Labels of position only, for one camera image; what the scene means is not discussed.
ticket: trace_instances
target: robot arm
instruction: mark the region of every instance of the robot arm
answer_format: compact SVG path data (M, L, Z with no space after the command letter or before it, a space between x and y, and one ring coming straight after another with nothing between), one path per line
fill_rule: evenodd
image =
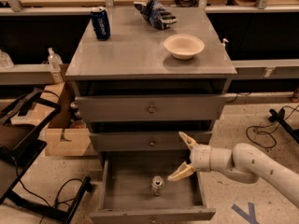
M190 164L183 162L168 181L178 181L194 172L216 171L234 181L254 183L263 178L299 208L299 174L273 161L258 148L237 144L233 150L199 145L186 133L179 133L190 150Z

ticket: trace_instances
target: drawer handle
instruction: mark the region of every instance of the drawer handle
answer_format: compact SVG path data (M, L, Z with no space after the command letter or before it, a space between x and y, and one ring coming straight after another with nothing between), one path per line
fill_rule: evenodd
M154 139L151 139L149 142L149 145L154 147L157 144L157 142Z
M154 106L151 105L151 106L149 107L149 113L150 113L150 114L153 114L153 113L155 113L156 111L157 111L157 109L156 109Z

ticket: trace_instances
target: bowl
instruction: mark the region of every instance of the bowl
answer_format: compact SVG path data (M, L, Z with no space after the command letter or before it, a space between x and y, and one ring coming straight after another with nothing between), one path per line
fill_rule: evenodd
M193 35L171 35L164 41L165 48L180 60L188 60L203 51L204 42Z

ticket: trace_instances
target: black can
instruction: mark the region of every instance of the black can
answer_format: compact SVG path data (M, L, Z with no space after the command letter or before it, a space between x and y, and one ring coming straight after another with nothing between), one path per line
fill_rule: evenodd
M94 7L91 12L93 29L96 38L107 40L110 38L110 24L106 10L103 7Z

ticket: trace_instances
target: cabinet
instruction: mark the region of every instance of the cabinet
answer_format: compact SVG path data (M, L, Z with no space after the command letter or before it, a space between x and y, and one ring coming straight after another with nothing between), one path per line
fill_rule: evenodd
M99 41L92 24L66 72L94 149L104 167L94 223L208 220L200 175L168 183L188 150L178 131L208 144L235 69L200 8L171 8L178 23L149 26L133 7L107 10L111 38ZM172 57L164 41L174 34L201 38L204 51L188 61ZM150 181L165 181L161 196Z

